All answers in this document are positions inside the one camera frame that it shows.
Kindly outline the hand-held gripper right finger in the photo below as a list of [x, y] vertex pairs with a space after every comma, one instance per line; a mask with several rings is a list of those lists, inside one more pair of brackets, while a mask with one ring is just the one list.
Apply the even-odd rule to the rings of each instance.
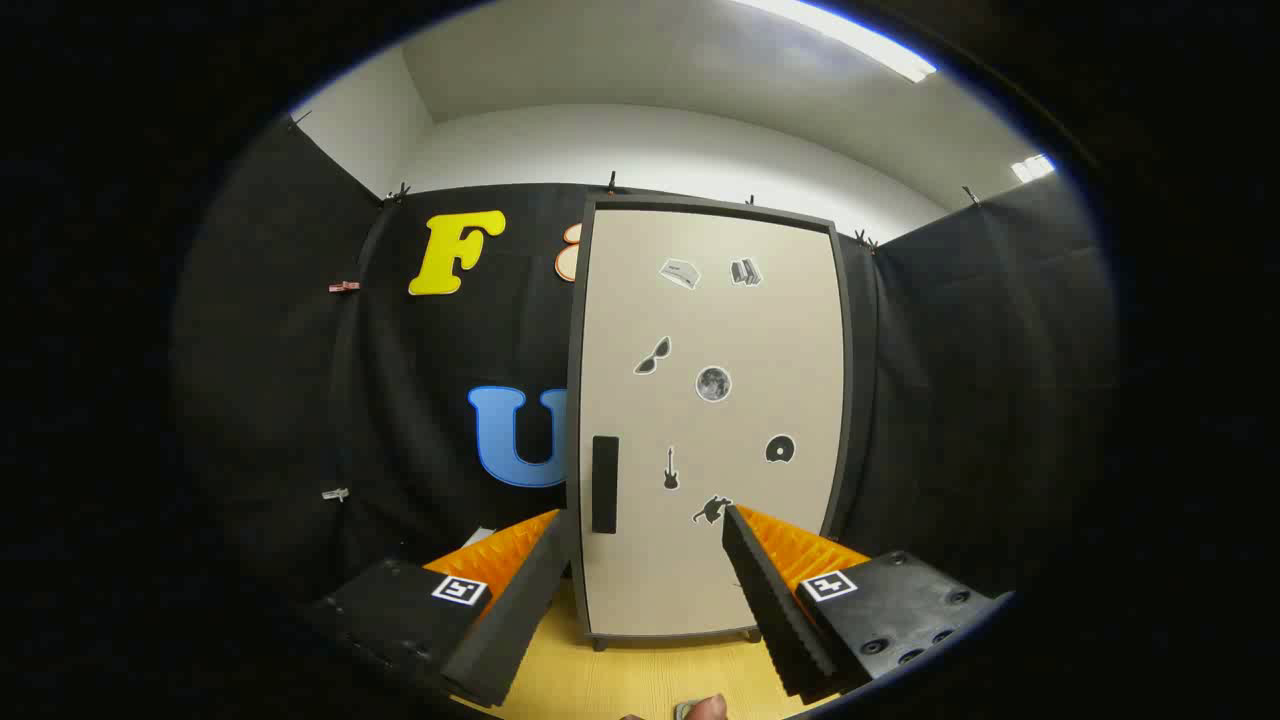
[[785, 692], [805, 705], [884, 685], [1012, 601], [913, 553], [869, 557], [739, 503], [722, 546]]

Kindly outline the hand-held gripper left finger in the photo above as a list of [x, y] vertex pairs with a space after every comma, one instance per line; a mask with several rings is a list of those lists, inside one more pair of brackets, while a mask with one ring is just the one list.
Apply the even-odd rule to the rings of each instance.
[[570, 564], [566, 530], [557, 509], [430, 562], [383, 559], [302, 616], [397, 685], [500, 706]]

